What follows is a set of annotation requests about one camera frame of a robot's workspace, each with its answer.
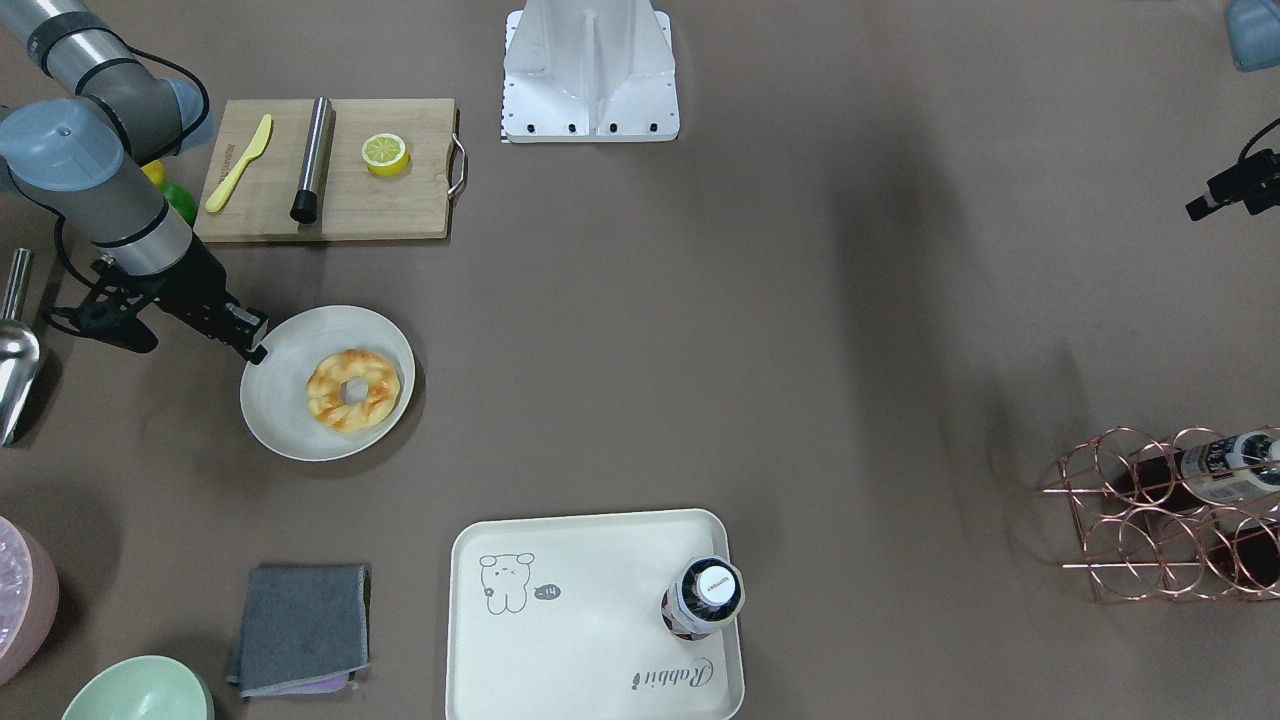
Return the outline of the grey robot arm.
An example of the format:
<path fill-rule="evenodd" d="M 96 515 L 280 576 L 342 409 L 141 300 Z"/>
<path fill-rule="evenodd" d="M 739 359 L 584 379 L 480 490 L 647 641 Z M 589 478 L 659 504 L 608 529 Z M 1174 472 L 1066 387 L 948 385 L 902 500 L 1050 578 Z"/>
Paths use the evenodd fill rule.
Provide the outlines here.
<path fill-rule="evenodd" d="M 157 78 L 81 1 L 5 1 L 3 26 L 68 95 L 3 109 L 3 188 L 56 218 L 54 243 L 77 229 L 99 251 L 74 307 L 50 307 L 51 328 L 136 354 L 157 338 L 140 314 L 156 306 L 261 363 L 268 315 L 228 292 L 224 266 L 145 165 L 212 131 L 209 95 L 188 72 Z"/>

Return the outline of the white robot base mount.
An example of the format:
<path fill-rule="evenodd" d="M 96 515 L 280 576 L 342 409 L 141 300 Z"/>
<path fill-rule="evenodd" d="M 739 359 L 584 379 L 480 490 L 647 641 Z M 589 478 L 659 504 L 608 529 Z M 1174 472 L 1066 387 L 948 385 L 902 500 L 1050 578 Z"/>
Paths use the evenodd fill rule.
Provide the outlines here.
<path fill-rule="evenodd" d="M 527 1 L 504 23 L 500 140 L 678 137 L 672 23 L 649 1 Z"/>

